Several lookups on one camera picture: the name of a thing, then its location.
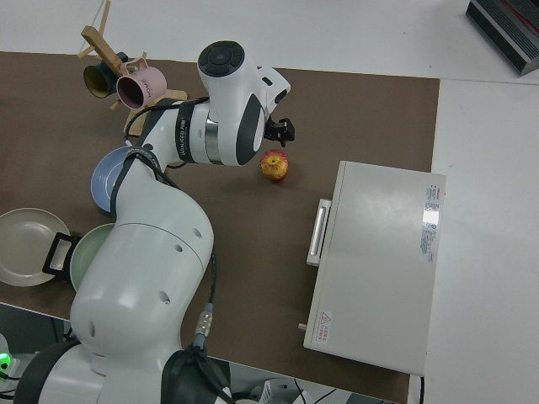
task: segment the robot button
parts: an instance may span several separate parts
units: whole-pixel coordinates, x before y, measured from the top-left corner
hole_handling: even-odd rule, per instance
[[[214,75],[215,77],[222,77],[228,74],[228,66],[216,66],[210,64],[205,68],[205,71]]]
[[[206,49],[204,50],[200,56],[199,56],[199,65],[205,66],[208,63],[208,55],[210,54],[210,50]]]
[[[235,49],[232,55],[232,60],[230,61],[230,64],[234,67],[238,67],[242,64],[243,61],[243,52],[239,49]]]
[[[227,46],[217,46],[211,50],[210,62],[214,65],[224,65],[230,61],[232,53]]]

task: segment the green light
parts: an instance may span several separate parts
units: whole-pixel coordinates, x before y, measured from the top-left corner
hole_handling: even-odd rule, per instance
[[[0,353],[0,368],[7,369],[11,364],[9,353]]]

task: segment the brown mat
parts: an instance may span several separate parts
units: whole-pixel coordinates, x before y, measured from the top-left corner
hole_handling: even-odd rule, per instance
[[[82,71],[93,58],[0,53],[0,214],[25,206],[62,218],[83,234],[109,222],[94,205],[93,168],[121,146],[127,116],[115,99],[94,98]],[[195,64],[155,61],[170,88],[205,95]],[[275,111],[296,127],[287,177],[271,183],[259,156],[245,167],[188,165],[170,176],[210,217],[220,269],[209,353],[274,372],[405,402],[408,375],[302,347],[317,270],[305,264],[319,198],[331,198],[340,160],[429,171],[439,82],[281,70],[292,92]],[[264,141],[263,151],[280,148]],[[210,290],[209,272],[182,326],[192,340]],[[68,318],[74,293],[51,281],[0,284],[0,300]]]

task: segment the plate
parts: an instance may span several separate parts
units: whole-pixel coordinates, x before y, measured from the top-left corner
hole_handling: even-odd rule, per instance
[[[54,278],[41,270],[59,231],[69,234],[65,223],[46,210],[22,208],[0,216],[0,281],[35,286]],[[52,268],[61,268],[68,250],[68,243],[58,246]]]
[[[114,226],[114,223],[107,223],[89,231],[73,250],[69,271],[75,290],[78,290],[93,257],[95,257]]]
[[[91,191],[95,204],[110,212],[110,197],[115,187],[116,179],[120,176],[120,171],[124,167],[124,160],[129,147],[124,146],[115,149],[101,159],[93,170]]]

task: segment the warning label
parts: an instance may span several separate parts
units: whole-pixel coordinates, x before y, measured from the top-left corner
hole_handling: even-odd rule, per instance
[[[329,331],[331,330],[331,321],[333,313],[331,311],[319,310],[317,316],[317,325],[314,329],[314,342],[327,344],[329,340]]]

